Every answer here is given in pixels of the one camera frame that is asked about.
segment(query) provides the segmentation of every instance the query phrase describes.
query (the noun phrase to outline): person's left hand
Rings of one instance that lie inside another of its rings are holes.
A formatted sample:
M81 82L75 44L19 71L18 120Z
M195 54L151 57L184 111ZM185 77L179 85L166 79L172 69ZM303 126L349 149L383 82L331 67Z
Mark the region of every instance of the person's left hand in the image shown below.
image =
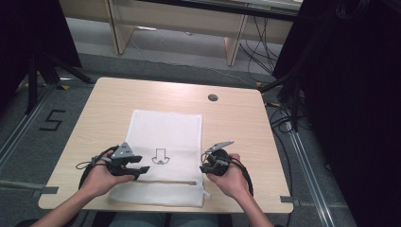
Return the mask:
M113 152L109 151L105 154L105 156L109 157L112 154ZM103 160L99 160L97 164L106 163ZM129 182L134 179L135 177L132 175L113 176L106 166L98 165L94 166L89 172L80 190L85 191L95 198L106 194L110 189L119 183Z

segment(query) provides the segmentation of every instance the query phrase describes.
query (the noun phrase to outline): gray carpet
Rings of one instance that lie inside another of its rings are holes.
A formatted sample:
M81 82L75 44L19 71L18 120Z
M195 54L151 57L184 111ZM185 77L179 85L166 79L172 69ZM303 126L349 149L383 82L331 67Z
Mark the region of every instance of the gray carpet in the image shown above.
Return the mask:
M188 66L173 66L148 61L114 59L92 55L80 55L83 72L93 79L99 77L119 77L127 79L147 79L160 81L173 81L195 84L207 84L229 87L254 88L255 81L246 72L215 71L199 69ZM29 128L20 145L10 156L7 164L1 169L0 180L21 183L46 184L52 170L58 162L62 150L73 130L79 115L85 105L92 87L86 86L83 82L74 79L71 75L62 70L61 77L68 77L64 84L70 85L67 90L54 90L45 102L39 115ZM258 79L269 81L263 75L255 75ZM279 88L273 89L263 95L266 101L276 101L276 94ZM26 108L26 88L23 88L10 102L8 109L1 113L1 144L4 144L8 135L23 117ZM64 113L53 113L52 119L62 121L56 131L43 131L41 129L52 129L57 123L45 122L53 110L64 111ZM268 115L272 116L275 108L267 108ZM308 128L307 119L303 118L300 124ZM319 215L313 204L304 173L300 168L298 158L290 142L287 133L278 135L284 143L288 153L291 167L292 182L289 181L287 157L278 138L276 144L282 160L283 169L286 173L288 185L292 183L293 197L301 205L295 206L290 217L291 227L295 226L322 226ZM336 181L330 171L324 168L324 156L316 141L313 131L300 127L300 135L303 139L307 155L310 158L313 170L325 195L327 202L337 226L356 226L352 216L346 207L344 199L337 187ZM37 203L37 197L32 197L33 190L15 189L0 187L0 226L15 226L24 219L39 218L47 211L41 210ZM76 225L83 223L83 226L91 226L95 212L80 214ZM285 226L288 215L268 215L274 224ZM243 214L233 214L235 227L248 226Z

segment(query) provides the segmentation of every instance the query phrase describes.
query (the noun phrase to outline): printed black symbol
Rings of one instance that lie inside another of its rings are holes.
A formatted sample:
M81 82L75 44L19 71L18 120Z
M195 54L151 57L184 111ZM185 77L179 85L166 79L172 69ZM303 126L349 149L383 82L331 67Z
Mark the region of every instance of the printed black symbol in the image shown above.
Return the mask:
M157 165L164 165L170 161L170 158L166 157L166 150L164 148L157 148L156 157L152 158L151 161Z
M50 117L51 117L51 115L52 115L53 113L65 113L65 111L63 111L63 110L52 110L52 111L50 112L50 114L47 116L47 118L46 118L46 120L45 120L44 122L55 122L55 123L57 123L56 127L53 128L53 129L49 129L49 128L39 128L40 131L56 131L56 130L59 128L59 125L61 124L62 121L61 121L61 120L53 120L53 119L50 119Z

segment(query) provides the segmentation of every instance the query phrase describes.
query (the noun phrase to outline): hand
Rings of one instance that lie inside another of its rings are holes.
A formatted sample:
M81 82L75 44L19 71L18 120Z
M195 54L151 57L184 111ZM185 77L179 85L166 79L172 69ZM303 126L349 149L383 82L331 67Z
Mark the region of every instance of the hand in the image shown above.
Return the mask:
M240 160L238 154L229 154L229 156ZM248 183L242 175L241 169L234 164L230 164L227 172L223 176L219 177L208 173L207 178L214 182L226 196L235 200L240 197L251 195Z
M110 157L112 151L107 152L104 156ZM80 190L85 191L92 198L106 194L110 189L119 183L132 181L135 177L132 175L113 176L105 165L105 161L99 160L97 166L94 166L89 172L82 184Z

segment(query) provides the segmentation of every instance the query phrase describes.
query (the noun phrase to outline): metal floor strip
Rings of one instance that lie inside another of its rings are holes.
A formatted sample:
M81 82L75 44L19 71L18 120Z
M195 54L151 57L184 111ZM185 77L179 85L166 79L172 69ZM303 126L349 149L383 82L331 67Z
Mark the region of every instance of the metal floor strip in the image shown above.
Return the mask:
M18 126L15 128L14 132L8 138L6 143L0 149L0 172L1 169L6 164L7 160L11 156L12 152L18 147L21 142L21 139L24 137L26 132L29 130L36 116L39 114L42 106L46 99L50 96L50 94L55 90L56 85L46 85L44 90L41 92L38 97L38 103L36 107L30 112L30 114L26 114Z
M282 114L283 116L289 116L289 114L285 112L282 112ZM292 129L290 122L287 122L287 128L288 130ZM316 209L318 211L322 225L323 227L334 227L335 224L329 206L327 205L321 188L316 180L312 166L309 163L299 133L297 131L291 131L289 134L292 145L294 146L295 152L298 156L298 160L300 161L302 171L304 172L306 183L312 196L312 200L316 205Z

